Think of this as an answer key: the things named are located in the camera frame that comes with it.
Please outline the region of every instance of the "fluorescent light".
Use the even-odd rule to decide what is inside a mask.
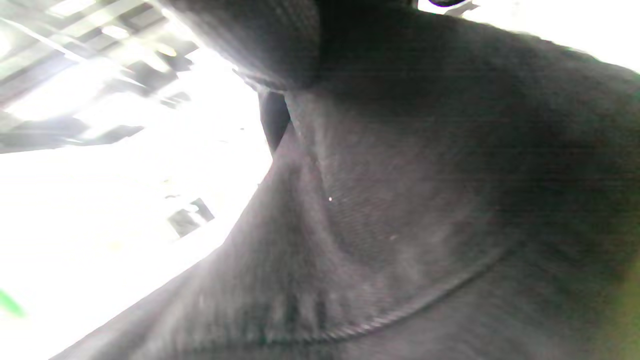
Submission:
[[[105,26],[102,28],[102,33],[118,40],[129,37],[129,32],[127,30],[114,25]]]
[[[60,16],[69,16],[95,4],[95,0],[64,0],[49,8],[49,11]]]
[[[169,45],[159,43],[156,45],[156,50],[160,53],[163,53],[168,56],[176,56],[178,53],[175,52],[175,49],[170,47]]]
[[[7,39],[4,34],[0,33],[0,58],[7,55],[9,50],[11,50],[11,43],[9,43],[9,39]]]

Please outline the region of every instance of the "person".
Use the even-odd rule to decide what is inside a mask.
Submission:
[[[284,130],[226,242],[55,360],[633,354],[638,74],[401,0],[166,5]]]

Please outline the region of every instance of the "ceiling light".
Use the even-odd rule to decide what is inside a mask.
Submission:
[[[102,33],[118,40],[129,37],[129,32],[127,30],[114,25],[105,26],[102,28]]]
[[[95,4],[95,0],[64,0],[49,8],[49,11],[60,16],[69,16]]]
[[[7,55],[11,50],[11,43],[9,43],[9,39],[2,33],[0,33],[0,58],[4,55]]]
[[[178,55],[178,53],[176,53],[174,48],[170,47],[169,45],[162,44],[162,43],[156,45],[156,50],[158,50],[160,53],[163,53],[163,54],[168,55],[168,56],[176,56],[176,55]]]

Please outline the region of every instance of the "green object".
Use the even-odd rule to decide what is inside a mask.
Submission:
[[[26,313],[20,305],[3,290],[0,290],[0,312],[6,312],[17,318],[24,318],[26,316]]]

